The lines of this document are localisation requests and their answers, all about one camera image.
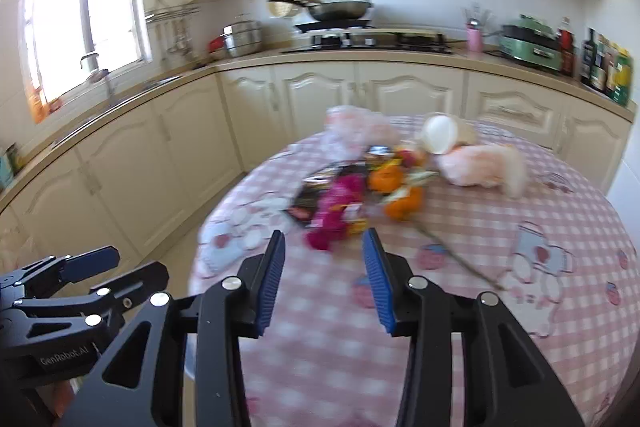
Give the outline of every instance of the plastic bag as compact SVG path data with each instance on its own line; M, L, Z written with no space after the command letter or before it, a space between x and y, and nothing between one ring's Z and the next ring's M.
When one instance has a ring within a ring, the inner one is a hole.
M323 148L332 161L355 161L372 145L393 147L400 141L398 130L382 113L353 105L327 109Z

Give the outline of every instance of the dining table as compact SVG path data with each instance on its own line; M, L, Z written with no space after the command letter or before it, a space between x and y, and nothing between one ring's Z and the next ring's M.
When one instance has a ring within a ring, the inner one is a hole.
M392 117L412 140L423 116ZM500 187L458 187L442 177L424 190L412 222L372 212L386 251L444 291L475 298L496 291L447 254L474 266L497 291L556 372L589 427L601 422L629 365L640 325L636 251L602 192L550 150L498 126L471 122L481 143L516 147L529 182L521 198ZM254 427L391 427L396 423L410 340L378 320L362 257L350 237L314 250L305 229L283 212L302 180L331 163L330 141L307 137L249 172L209 214L198 234L191 295L234 275L264 252L273 230L286 238L271 325L240 339ZM188 344L193 376L196 339ZM450 425L464 420L459 334L452 334Z

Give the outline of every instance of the cream cabinet door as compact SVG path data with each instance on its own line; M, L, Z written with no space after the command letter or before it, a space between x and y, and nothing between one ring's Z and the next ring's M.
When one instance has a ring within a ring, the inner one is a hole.
M269 66L217 73L245 172L287 144L282 100L271 73Z
M0 239L2 239L3 242L8 240L11 243L15 240L15 243L18 245L23 245L27 239L27 234L20 226L11 206L6 207L2 213L0 213ZM6 244L3 246L4 251L0 251L0 283L2 283L3 273L11 272L21 265L26 264L20 263L18 260L18 251L13 251L13 249L7 251Z
M620 165L631 124L577 98L568 105L554 151L606 194Z
M371 110L389 116L462 113L462 70L391 62L359 62L357 68L361 91Z
M173 89L152 107L194 212L241 172L216 76Z
M76 288L76 293L133 269L141 260L97 197L74 150L38 174L14 198L11 208L43 257L77 255L109 245L118 249L118 267L74 285L81 287Z
M546 87L472 72L468 78L465 118L496 124L551 148L567 98Z
M289 140L324 130L326 110L361 105L355 62L300 62L274 66L276 83L287 109Z
M77 150L99 198L143 256L188 217L185 194L150 104L98 129Z

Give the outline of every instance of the window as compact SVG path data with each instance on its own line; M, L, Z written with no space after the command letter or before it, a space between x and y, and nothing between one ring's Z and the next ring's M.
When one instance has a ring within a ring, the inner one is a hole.
M84 83L93 69L117 70L142 56L133 0L24 0L33 92L43 103ZM98 56L84 60L91 52Z

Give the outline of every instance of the kitchen sink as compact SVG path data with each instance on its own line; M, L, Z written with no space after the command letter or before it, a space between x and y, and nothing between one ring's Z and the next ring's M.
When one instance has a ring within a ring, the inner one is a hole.
M178 80L179 78L182 78L181 74L177 74L175 76L169 76L167 78L162 78L161 80L155 80L153 82L146 82L145 84L143 84L142 90L140 90L139 93L134 94L132 96L127 96L126 98L116 99L116 101L113 103L113 105L111 105L111 107L108 107L105 110L100 111L98 114L93 114L90 117L85 118L84 120L82 120L71 131L69 131L67 134L65 134L65 136L63 136L62 138L59 138L57 140L54 140L51 143L51 148L55 149L60 144L62 144L65 141L67 141L69 138L71 138L76 133L78 133L79 131L81 131L85 127L87 127L89 124L93 123L98 118L100 118L100 117L104 116L105 114L110 113L111 111L119 108L121 105L124 105L125 103L130 102L134 98L139 97L141 94L146 93L147 91L150 91L152 89L156 89L156 87L164 86L164 84L168 84L169 82L173 82L174 80Z

